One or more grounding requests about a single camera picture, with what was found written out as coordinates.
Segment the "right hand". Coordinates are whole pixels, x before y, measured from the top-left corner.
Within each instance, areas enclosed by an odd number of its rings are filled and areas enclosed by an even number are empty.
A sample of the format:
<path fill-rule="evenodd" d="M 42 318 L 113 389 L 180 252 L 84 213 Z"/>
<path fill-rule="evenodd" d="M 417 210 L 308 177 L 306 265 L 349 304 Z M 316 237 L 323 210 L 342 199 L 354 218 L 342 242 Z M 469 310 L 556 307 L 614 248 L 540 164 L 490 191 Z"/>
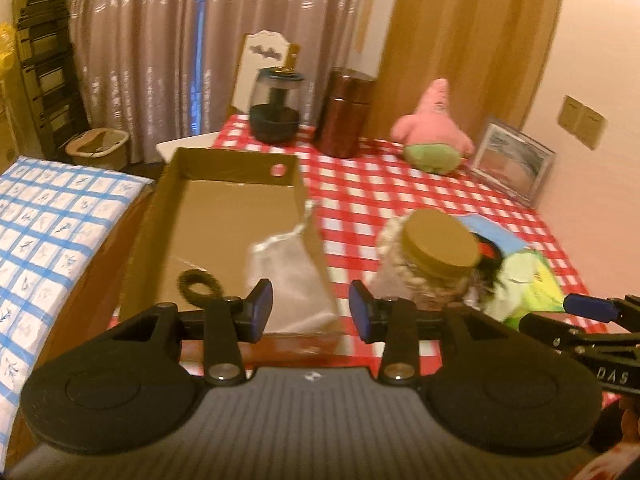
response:
<path fill-rule="evenodd" d="M 618 407 L 623 411 L 622 420 L 620 421 L 620 430 L 622 430 L 623 442 L 628 444 L 638 444 L 639 436 L 639 399 L 631 396 L 621 396 L 618 400 Z"/>

